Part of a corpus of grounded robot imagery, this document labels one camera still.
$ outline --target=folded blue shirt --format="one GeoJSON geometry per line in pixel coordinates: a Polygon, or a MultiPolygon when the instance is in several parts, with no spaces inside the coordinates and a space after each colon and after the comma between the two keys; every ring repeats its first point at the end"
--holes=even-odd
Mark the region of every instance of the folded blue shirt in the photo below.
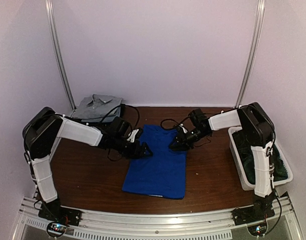
{"type": "Polygon", "coordinates": [[[186,152],[168,148],[177,131],[156,125],[144,125],[143,130],[140,142],[148,144],[153,156],[131,160],[122,190],[169,199],[184,198],[186,152]]]}

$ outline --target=black mounting base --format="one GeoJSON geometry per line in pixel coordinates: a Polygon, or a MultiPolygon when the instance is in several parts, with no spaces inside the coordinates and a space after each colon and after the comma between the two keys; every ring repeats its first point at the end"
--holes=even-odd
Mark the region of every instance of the black mounting base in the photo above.
{"type": "Polygon", "coordinates": [[[233,220],[235,222],[235,225],[242,225],[242,224],[250,224],[256,221],[261,221],[264,219],[264,216],[266,218],[272,217],[275,215],[275,212],[273,209],[268,207],[266,210],[262,212],[261,215],[254,214],[255,209],[254,206],[249,207],[243,207],[243,208],[237,208],[232,211],[233,220]]]}
{"type": "Polygon", "coordinates": [[[58,214],[55,218],[53,214],[51,214],[47,208],[45,208],[43,205],[38,213],[38,216],[43,219],[47,219],[50,221],[54,222],[59,222],[60,224],[66,225],[66,221],[68,219],[68,225],[72,226],[78,226],[79,221],[81,219],[81,214],[82,212],[76,209],[71,209],[71,208],[65,208],[65,207],[60,207],[59,208],[60,214],[58,214]]]}

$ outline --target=wood grain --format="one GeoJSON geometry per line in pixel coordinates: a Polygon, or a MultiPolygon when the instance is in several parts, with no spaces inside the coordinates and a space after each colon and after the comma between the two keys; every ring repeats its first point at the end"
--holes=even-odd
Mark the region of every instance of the wood grain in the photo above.
{"type": "MultiPolygon", "coordinates": [[[[144,124],[159,125],[165,118],[181,121],[194,108],[139,107],[144,124]]],[[[222,108],[203,108],[218,113],[222,108]]],[[[136,121],[133,109],[124,118],[136,121]]],[[[173,214],[205,212],[252,204],[252,191],[243,191],[229,149],[227,130],[210,137],[211,143],[187,154],[186,193],[183,200],[172,200],[122,192],[128,160],[112,162],[107,151],[62,139],[51,162],[56,189],[62,205],[112,213],[173,214]]]]}

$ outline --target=vertical metal rail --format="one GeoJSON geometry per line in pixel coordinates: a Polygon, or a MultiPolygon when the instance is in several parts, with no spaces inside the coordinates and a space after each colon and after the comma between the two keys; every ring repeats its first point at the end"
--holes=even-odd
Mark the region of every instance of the vertical metal rail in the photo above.
{"type": "Polygon", "coordinates": [[[53,10],[53,1],[52,0],[46,0],[46,11],[47,11],[47,17],[48,17],[48,22],[49,22],[49,27],[51,30],[51,36],[53,40],[53,46],[54,46],[54,52],[56,56],[56,61],[59,69],[59,73],[61,75],[61,79],[64,85],[65,93],[68,98],[69,104],[72,108],[72,110],[76,109],[76,105],[73,99],[72,91],[69,87],[68,80],[67,80],[67,75],[63,63],[63,57],[61,53],[61,49],[59,46],[59,41],[58,41],[58,35],[57,35],[57,30],[56,30],[56,24],[55,24],[55,17],[54,17],[54,10],[53,10]]]}
{"type": "Polygon", "coordinates": [[[259,37],[262,31],[264,12],[265,12],[265,0],[258,0],[253,39],[252,39],[251,48],[250,48],[249,55],[248,55],[246,69],[244,72],[242,86],[239,91],[239,95],[238,95],[235,107],[238,107],[241,104],[243,97],[245,95],[247,83],[248,83],[248,80],[251,74],[251,70],[253,67],[253,63],[255,60],[255,53],[256,53],[257,46],[258,46],[259,37]]]}

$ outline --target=white basket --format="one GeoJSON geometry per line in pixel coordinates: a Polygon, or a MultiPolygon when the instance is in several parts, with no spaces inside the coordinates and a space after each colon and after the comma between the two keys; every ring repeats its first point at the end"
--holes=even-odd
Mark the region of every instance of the white basket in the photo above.
{"type": "MultiPolygon", "coordinates": [[[[236,147],[234,139],[233,139],[233,133],[237,132],[241,129],[242,129],[242,127],[240,127],[240,126],[230,127],[228,129],[228,134],[229,134],[229,138],[230,138],[229,146],[230,146],[231,151],[232,151],[232,155],[233,155],[233,158],[234,158],[234,161],[235,161],[235,165],[236,165],[236,168],[237,168],[239,179],[240,179],[241,184],[242,184],[242,188],[243,188],[244,191],[249,191],[249,190],[253,190],[255,188],[255,185],[250,184],[249,181],[247,180],[247,177],[246,177],[243,165],[242,165],[242,161],[239,157],[237,147],[236,147]]],[[[286,158],[285,158],[283,152],[281,151],[280,147],[278,146],[278,144],[276,142],[275,142],[275,146],[276,146],[277,150],[279,151],[279,155],[280,155],[281,159],[283,160],[283,163],[284,163],[285,169],[287,171],[287,175],[288,175],[288,178],[285,179],[285,180],[275,181],[274,185],[277,186],[277,185],[282,185],[282,184],[285,184],[287,182],[292,181],[293,180],[293,173],[291,171],[291,168],[288,165],[288,162],[286,161],[286,158]]]]}

